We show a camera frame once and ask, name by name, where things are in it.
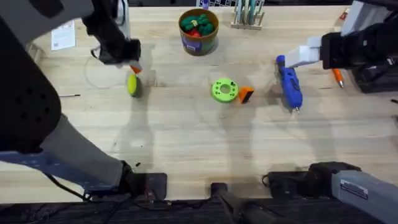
wooden table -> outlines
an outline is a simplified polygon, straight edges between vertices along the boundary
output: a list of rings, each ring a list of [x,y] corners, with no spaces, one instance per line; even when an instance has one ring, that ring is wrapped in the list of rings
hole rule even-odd
[[[345,89],[320,63],[297,69],[304,101],[300,114],[282,103],[274,60],[322,35],[343,12],[341,6],[265,7],[263,30],[231,29],[232,7],[211,8],[220,20],[217,49],[187,54],[178,33],[186,7],[131,8],[131,34],[142,43],[145,95],[126,90],[130,68],[106,67],[90,55],[97,46],[80,20],[76,47],[50,51],[40,67],[63,98],[62,111],[88,139],[137,172],[165,172],[168,198],[205,198],[212,182],[227,182],[245,197],[267,196],[261,176],[276,170],[308,169],[319,161],[344,161],[398,184],[397,93],[364,95],[349,75]],[[210,85],[229,77],[255,92],[246,105],[221,104]],[[79,201],[40,172],[0,164],[0,202]],[[66,183],[79,190],[79,186]]]

pen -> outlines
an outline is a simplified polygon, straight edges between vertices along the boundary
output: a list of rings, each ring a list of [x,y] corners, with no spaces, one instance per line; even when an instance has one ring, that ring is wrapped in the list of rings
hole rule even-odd
[[[340,87],[344,88],[344,80],[343,80],[343,76],[341,76],[340,70],[338,70],[337,68],[334,68],[333,74],[335,74],[335,78],[336,78],[338,85]]]

white paper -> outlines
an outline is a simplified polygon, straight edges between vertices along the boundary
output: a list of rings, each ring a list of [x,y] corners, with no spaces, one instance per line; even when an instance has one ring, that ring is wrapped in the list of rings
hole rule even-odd
[[[76,46],[75,21],[69,21],[51,31],[51,50]]]

orange object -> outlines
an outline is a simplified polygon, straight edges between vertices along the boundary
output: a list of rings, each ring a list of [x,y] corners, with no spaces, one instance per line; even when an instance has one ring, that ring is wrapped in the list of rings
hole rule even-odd
[[[340,87],[344,87],[344,80],[343,80],[343,76],[341,76],[341,72],[340,70],[338,70],[337,68],[332,69],[333,70],[333,74],[335,74],[335,78],[337,83],[339,84]]]
[[[254,88],[250,86],[244,86],[238,93],[239,101],[243,103],[247,103],[249,101],[250,96],[253,94]]]
[[[136,67],[134,67],[134,66],[132,66],[132,65],[130,65],[130,68],[134,71],[135,74],[138,74],[138,73],[141,72],[141,69],[136,68]]]

black cable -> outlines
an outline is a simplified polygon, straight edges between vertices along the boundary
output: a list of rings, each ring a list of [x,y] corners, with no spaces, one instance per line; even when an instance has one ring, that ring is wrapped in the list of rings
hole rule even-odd
[[[157,194],[156,194],[156,191],[154,191],[153,189],[150,189],[151,191],[152,191],[152,193],[155,195],[155,199],[156,199],[156,201],[157,202],[160,202],[160,203],[164,203],[164,204],[169,204],[168,202],[165,202],[165,201],[163,201],[163,200],[161,200],[158,196],[157,196]],[[196,203],[188,203],[188,202],[171,202],[170,201],[170,203],[171,203],[171,205],[183,205],[183,207],[181,208],[181,209],[184,209],[184,208],[192,208],[192,209],[199,209],[199,208],[201,208],[205,203],[207,203],[207,202],[209,202],[210,200],[212,200],[213,198],[208,198],[208,199],[204,199],[204,200],[200,200],[199,202],[196,202]]]
[[[267,178],[267,177],[268,177],[268,175],[263,175],[263,176],[262,176],[262,179],[261,179],[261,182],[262,182],[262,184],[263,184],[264,186],[269,187],[269,185],[268,185],[267,183],[264,182],[264,179]]]
[[[93,202],[92,200],[85,198],[84,196],[82,196],[82,195],[79,194],[78,192],[76,192],[76,191],[74,191],[74,190],[72,190],[72,189],[70,189],[70,188],[64,186],[63,184],[61,184],[60,182],[58,182],[58,181],[56,180],[56,178],[54,178],[52,175],[46,174],[45,172],[43,172],[43,174],[44,174],[47,178],[49,178],[49,179],[51,180],[51,182],[53,182],[57,187],[59,187],[59,188],[61,188],[62,190],[65,190],[65,191],[67,191],[67,192],[73,194],[74,196],[76,196],[76,197],[82,199],[83,201],[89,202],[89,203],[100,203],[100,202]]]
[[[120,24],[116,23],[118,26],[123,26],[123,24],[126,22],[126,3],[124,3],[124,0],[122,0],[122,5],[123,5],[123,20],[120,22]]]
[[[119,210],[119,208],[122,206],[122,204],[124,202],[127,202],[128,199],[119,202],[113,209],[112,211],[109,213],[109,215],[104,219],[104,221],[102,222],[102,224],[107,224],[107,222],[112,218],[112,216],[116,213],[117,210]]]

